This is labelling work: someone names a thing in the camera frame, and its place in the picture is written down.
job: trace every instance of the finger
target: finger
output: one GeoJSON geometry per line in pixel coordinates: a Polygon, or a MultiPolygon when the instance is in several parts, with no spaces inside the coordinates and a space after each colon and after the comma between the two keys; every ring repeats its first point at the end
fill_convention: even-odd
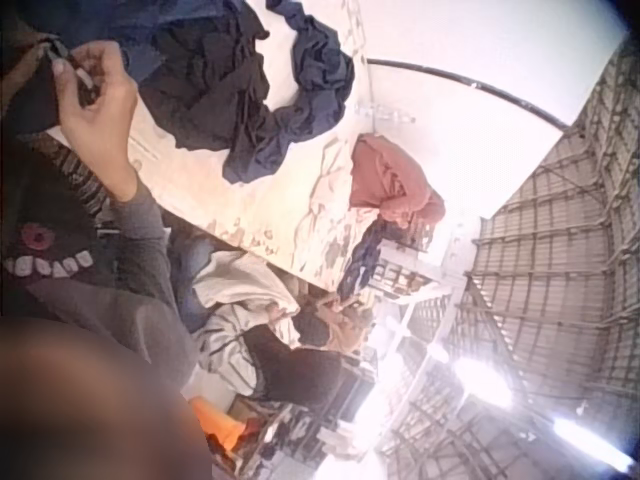
{"type": "Polygon", "coordinates": [[[44,49],[44,45],[36,45],[20,59],[18,64],[2,79],[5,91],[15,93],[27,83],[38,69],[44,49]]]}
{"type": "Polygon", "coordinates": [[[116,42],[89,42],[74,49],[71,54],[87,70],[97,64],[106,81],[127,77],[120,46],[116,42]]]}
{"type": "Polygon", "coordinates": [[[56,59],[52,64],[58,94],[60,121],[82,111],[78,100],[78,79],[69,62],[56,59]]]}

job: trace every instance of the white fabric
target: white fabric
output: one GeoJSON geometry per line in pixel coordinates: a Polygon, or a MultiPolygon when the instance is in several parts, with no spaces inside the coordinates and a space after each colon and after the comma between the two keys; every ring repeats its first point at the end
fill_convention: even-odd
{"type": "MultiPolygon", "coordinates": [[[[218,374],[237,393],[251,395],[256,370],[241,335],[269,322],[266,306],[270,303],[289,314],[299,310],[298,304],[263,260],[244,252],[213,253],[193,288],[205,307],[225,304],[194,335],[200,366],[218,374]]],[[[274,333],[292,348],[299,345],[300,335],[290,316],[278,322],[274,333]]]]}

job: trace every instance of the fingernail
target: fingernail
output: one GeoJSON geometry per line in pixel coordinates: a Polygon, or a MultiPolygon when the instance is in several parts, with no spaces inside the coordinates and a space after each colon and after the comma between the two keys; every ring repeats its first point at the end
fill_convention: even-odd
{"type": "Polygon", "coordinates": [[[64,72],[64,60],[56,58],[51,64],[51,70],[53,70],[53,74],[56,76],[64,72]]]}

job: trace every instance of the red eye print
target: red eye print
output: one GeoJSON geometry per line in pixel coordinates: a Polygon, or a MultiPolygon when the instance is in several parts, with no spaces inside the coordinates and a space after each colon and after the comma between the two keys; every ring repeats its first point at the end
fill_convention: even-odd
{"type": "Polygon", "coordinates": [[[26,223],[20,233],[24,244],[37,251],[47,250],[56,238],[55,233],[38,223],[26,223]]]}

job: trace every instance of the orange cloth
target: orange cloth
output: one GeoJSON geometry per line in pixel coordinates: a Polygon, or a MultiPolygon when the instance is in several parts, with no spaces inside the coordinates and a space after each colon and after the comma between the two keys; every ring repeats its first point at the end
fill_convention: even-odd
{"type": "Polygon", "coordinates": [[[425,209],[427,217],[444,215],[444,202],[411,155],[383,136],[361,135],[353,151],[352,207],[380,209],[383,218],[425,209]]]}
{"type": "Polygon", "coordinates": [[[192,398],[189,405],[198,417],[204,433],[215,435],[228,452],[233,450],[240,435],[244,433],[245,424],[221,412],[203,397],[192,398]]]}

